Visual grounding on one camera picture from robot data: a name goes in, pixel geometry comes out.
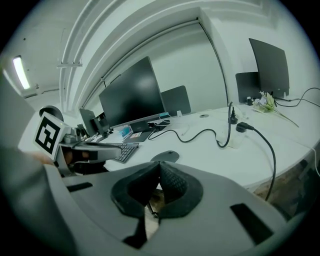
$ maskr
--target black monitor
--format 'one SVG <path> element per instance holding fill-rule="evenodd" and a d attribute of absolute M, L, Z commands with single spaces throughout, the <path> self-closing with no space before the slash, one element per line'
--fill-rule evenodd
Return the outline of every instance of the black monitor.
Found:
<path fill-rule="evenodd" d="M 131 124 L 134 133 L 143 133 L 126 142 L 144 141 L 150 134 L 146 120 L 165 112 L 149 57 L 118 76 L 99 98 L 110 128 Z"/>
<path fill-rule="evenodd" d="M 86 129 L 86 132 L 89 134 L 90 137 L 95 135 L 98 131 L 97 126 L 93 122 L 93 119 L 96 118 L 95 113 L 84 108 L 80 108 L 79 111 L 82 116 L 82 120 Z"/>
<path fill-rule="evenodd" d="M 249 38 L 259 75 L 260 89 L 276 97 L 289 95 L 289 72 L 285 51 Z"/>

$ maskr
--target white ceiling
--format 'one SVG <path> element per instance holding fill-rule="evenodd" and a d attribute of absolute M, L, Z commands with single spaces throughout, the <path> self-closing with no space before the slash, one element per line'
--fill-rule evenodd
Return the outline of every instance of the white ceiling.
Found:
<path fill-rule="evenodd" d="M 41 94 L 59 89 L 62 54 L 71 29 L 88 0 L 43 0 L 21 23 L 2 54 L 5 69 L 16 87 L 26 96 L 14 70 L 12 59 L 21 55 L 32 89 Z"/>

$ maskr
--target paper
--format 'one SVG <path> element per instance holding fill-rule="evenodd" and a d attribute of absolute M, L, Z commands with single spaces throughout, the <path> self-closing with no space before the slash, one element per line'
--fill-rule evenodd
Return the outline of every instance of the paper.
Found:
<path fill-rule="evenodd" d="M 134 134 L 131 135 L 130 139 L 132 139 L 132 138 L 137 138 L 137 137 L 139 137 L 141 134 L 142 134 L 142 131 L 141 131 L 141 132 L 138 132 L 138 133 L 134 133 Z"/>

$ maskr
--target ceiling light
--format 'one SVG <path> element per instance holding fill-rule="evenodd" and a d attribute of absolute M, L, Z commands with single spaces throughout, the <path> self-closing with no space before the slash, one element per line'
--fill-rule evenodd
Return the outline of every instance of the ceiling light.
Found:
<path fill-rule="evenodd" d="M 21 56 L 17 56 L 13 59 L 13 65 L 23 88 L 29 89 L 30 85 L 28 83 L 28 80 L 24 71 L 24 67 L 22 66 Z"/>

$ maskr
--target black keyboard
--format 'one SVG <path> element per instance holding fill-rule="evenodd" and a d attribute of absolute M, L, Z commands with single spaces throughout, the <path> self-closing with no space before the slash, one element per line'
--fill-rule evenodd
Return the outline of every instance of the black keyboard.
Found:
<path fill-rule="evenodd" d="M 139 147 L 139 143 L 108 143 L 108 144 L 121 147 L 121 155 L 113 159 L 120 163 L 125 163 Z"/>

